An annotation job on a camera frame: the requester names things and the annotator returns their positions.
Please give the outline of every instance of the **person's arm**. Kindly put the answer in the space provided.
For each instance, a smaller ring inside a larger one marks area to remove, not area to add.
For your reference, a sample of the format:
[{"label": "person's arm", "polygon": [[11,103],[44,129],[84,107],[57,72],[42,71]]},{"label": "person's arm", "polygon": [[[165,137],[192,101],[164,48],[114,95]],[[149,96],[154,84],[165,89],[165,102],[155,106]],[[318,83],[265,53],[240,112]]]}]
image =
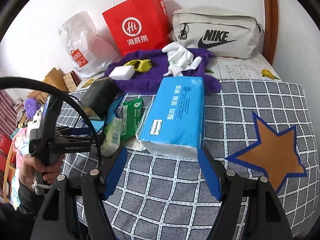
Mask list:
[{"label": "person's arm", "polygon": [[44,196],[38,196],[31,187],[34,170],[48,172],[43,178],[48,184],[52,184],[60,173],[63,158],[64,155],[61,155],[56,164],[45,167],[37,158],[29,154],[24,156],[19,171],[19,207],[15,211],[9,203],[0,203],[1,240],[30,239],[36,216],[44,200]]}]

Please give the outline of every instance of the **pink curtain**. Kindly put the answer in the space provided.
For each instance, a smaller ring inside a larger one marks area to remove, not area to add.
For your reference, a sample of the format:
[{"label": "pink curtain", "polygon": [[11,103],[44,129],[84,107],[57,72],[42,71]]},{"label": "pink curtain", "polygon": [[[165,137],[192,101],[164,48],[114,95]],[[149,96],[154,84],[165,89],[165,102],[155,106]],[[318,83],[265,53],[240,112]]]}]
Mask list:
[{"label": "pink curtain", "polygon": [[0,136],[10,135],[17,127],[17,113],[13,108],[13,100],[4,90],[0,90]]}]

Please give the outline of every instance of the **zip tie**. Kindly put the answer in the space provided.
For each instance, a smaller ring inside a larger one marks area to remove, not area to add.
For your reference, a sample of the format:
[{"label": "zip tie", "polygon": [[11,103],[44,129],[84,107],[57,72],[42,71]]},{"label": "zip tie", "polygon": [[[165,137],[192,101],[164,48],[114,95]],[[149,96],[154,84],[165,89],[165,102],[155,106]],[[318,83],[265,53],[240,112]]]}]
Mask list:
[{"label": "zip tie", "polygon": [[33,184],[31,185],[32,189],[35,189],[36,187],[40,187],[40,188],[51,188],[51,185],[44,185],[44,184],[38,184],[38,181],[36,181],[35,179],[33,179]]}]

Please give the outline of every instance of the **green wipes package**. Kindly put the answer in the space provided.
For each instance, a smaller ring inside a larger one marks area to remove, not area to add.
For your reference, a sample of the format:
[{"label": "green wipes package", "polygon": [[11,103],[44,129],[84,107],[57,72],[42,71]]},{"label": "green wipes package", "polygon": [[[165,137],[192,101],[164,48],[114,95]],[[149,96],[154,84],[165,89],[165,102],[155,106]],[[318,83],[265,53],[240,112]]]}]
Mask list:
[{"label": "green wipes package", "polygon": [[121,140],[125,140],[132,136],[135,136],[139,123],[141,121],[141,116],[142,116],[141,107],[142,107],[142,98],[138,98],[131,102],[123,103]]}]

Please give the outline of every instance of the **tissue package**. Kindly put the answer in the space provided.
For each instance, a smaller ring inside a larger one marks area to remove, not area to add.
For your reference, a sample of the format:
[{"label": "tissue package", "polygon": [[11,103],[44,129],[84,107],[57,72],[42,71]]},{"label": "tissue package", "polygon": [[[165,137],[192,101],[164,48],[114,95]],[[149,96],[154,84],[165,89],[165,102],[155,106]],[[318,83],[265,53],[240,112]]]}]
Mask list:
[{"label": "tissue package", "polygon": [[204,109],[201,77],[163,78],[139,139],[151,154],[197,159]]}]

